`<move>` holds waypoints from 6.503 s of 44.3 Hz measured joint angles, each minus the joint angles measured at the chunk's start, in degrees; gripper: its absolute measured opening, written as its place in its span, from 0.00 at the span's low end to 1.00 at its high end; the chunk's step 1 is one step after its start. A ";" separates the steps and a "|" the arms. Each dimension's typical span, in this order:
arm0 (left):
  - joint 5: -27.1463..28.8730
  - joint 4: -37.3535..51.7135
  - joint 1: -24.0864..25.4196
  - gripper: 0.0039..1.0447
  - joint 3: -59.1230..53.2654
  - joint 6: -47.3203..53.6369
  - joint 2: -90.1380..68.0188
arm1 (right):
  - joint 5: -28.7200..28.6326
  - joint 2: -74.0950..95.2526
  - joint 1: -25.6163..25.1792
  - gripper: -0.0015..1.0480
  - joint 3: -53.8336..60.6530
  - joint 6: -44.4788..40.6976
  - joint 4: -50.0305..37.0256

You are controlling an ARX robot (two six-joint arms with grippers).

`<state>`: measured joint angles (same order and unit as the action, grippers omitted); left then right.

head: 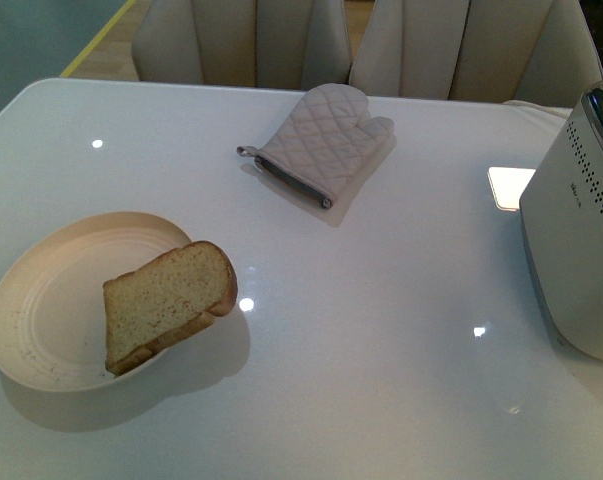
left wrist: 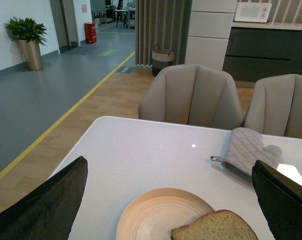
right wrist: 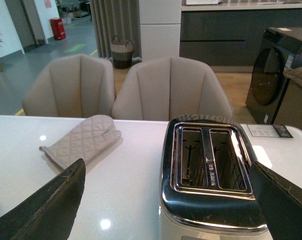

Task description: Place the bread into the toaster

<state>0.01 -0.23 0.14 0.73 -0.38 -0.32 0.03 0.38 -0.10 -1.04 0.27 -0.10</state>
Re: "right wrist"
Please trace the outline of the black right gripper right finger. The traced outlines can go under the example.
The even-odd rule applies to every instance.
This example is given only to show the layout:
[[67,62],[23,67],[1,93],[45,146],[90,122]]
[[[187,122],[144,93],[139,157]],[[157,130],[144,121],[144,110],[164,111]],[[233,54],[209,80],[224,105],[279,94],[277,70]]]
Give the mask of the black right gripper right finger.
[[256,161],[249,179],[272,238],[302,240],[302,188]]

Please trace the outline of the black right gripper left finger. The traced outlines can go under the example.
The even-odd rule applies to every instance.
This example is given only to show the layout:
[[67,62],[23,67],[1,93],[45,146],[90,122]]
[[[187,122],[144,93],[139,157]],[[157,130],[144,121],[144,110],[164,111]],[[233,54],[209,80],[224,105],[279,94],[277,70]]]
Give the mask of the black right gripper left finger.
[[84,192],[85,176],[86,165],[80,158],[0,217],[0,240],[68,239]]

